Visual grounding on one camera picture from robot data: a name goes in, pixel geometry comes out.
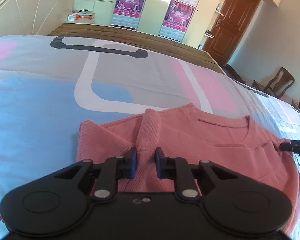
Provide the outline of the pink knit sweater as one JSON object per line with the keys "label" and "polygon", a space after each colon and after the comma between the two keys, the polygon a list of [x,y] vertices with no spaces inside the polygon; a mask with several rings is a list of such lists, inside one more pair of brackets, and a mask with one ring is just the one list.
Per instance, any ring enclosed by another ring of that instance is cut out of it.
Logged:
{"label": "pink knit sweater", "polygon": [[182,157],[191,164],[210,160],[281,190],[290,199],[291,233],[300,217],[300,175],[293,157],[279,150],[282,139],[251,116],[238,119],[206,113],[193,104],[129,116],[105,124],[83,121],[79,127],[77,160],[101,163],[135,147],[138,166],[133,180],[119,183],[121,191],[172,191],[170,180],[157,178],[154,151]]}

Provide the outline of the dark wooden chair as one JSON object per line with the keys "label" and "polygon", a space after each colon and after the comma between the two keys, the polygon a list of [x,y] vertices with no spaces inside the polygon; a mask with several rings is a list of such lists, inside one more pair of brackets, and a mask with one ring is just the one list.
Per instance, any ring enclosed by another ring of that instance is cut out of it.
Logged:
{"label": "dark wooden chair", "polygon": [[266,86],[263,86],[257,81],[253,81],[252,87],[262,91],[268,95],[271,95],[277,99],[280,99],[284,96],[285,92],[294,85],[295,79],[292,74],[285,68],[281,67],[277,74],[267,83]]}

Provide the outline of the patterned bed sheet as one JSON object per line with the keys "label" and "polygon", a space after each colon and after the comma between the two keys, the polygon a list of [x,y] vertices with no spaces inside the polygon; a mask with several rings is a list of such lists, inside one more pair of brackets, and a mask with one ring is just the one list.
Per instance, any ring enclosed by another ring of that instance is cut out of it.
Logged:
{"label": "patterned bed sheet", "polygon": [[92,38],[0,37],[0,201],[74,163],[82,121],[188,103],[227,118],[250,115],[280,138],[300,139],[291,105],[204,66]]}

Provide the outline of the wooden bed footboard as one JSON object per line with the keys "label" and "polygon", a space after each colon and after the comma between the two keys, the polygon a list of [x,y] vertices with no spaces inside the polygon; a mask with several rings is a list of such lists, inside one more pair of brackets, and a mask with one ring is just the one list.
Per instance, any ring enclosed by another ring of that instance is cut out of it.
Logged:
{"label": "wooden bed footboard", "polygon": [[168,38],[146,34],[136,30],[95,24],[63,23],[49,33],[49,35],[95,38],[124,43],[225,74],[212,56],[203,50],[193,48],[181,42],[169,40]]}

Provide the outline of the brown wooden door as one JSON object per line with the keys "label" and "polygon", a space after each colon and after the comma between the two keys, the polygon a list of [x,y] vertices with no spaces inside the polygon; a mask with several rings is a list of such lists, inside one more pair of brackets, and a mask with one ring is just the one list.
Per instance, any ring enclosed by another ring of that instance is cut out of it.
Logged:
{"label": "brown wooden door", "polygon": [[203,50],[221,66],[227,64],[248,27],[260,0],[224,0]]}

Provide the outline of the cream wardrobe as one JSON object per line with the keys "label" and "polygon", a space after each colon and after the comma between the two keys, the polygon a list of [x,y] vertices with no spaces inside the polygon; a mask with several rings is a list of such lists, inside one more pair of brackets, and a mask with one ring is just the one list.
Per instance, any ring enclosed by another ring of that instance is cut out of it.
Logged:
{"label": "cream wardrobe", "polygon": [[[137,31],[158,35],[171,0],[145,0],[140,16]],[[273,5],[279,5],[281,0],[266,0]],[[111,25],[111,18],[116,0],[75,0],[75,9],[88,9],[95,13],[93,23],[98,25]],[[198,47],[203,31],[204,0],[199,0],[186,29],[182,43]]]}

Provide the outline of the lower right pink poster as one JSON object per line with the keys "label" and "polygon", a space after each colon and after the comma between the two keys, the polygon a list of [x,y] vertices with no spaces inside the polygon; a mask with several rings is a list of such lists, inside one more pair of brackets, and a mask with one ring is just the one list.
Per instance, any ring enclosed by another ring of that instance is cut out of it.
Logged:
{"label": "lower right pink poster", "polygon": [[199,0],[171,0],[159,36],[181,42]]}

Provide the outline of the pink poster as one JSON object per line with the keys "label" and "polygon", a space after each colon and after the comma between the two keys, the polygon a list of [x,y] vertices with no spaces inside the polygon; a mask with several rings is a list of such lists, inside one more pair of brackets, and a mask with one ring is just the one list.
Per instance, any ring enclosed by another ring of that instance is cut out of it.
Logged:
{"label": "pink poster", "polygon": [[116,0],[111,25],[136,29],[145,0]]}
{"label": "pink poster", "polygon": [[171,0],[159,36],[181,42],[199,0]]}

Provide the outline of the lower left pink poster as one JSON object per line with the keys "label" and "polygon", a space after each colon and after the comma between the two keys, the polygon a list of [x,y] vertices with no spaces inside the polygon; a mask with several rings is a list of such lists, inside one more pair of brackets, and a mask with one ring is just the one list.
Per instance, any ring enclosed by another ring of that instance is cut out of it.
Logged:
{"label": "lower left pink poster", "polygon": [[145,0],[116,0],[111,25],[136,29]]}

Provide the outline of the cream round headboard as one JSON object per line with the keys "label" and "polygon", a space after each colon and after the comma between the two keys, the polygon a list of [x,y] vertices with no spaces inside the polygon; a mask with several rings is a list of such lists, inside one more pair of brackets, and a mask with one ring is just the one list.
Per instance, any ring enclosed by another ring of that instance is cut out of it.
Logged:
{"label": "cream round headboard", "polygon": [[3,0],[0,37],[47,35],[61,24],[57,0]]}

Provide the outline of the corner wall shelves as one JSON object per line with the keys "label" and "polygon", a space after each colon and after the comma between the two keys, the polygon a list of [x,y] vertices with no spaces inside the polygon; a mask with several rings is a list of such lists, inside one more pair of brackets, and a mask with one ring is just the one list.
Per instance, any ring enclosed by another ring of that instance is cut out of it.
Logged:
{"label": "corner wall shelves", "polygon": [[207,40],[213,39],[212,29],[221,13],[225,0],[204,0],[204,19],[202,20],[201,30],[203,34],[198,44],[198,49],[202,49]]}

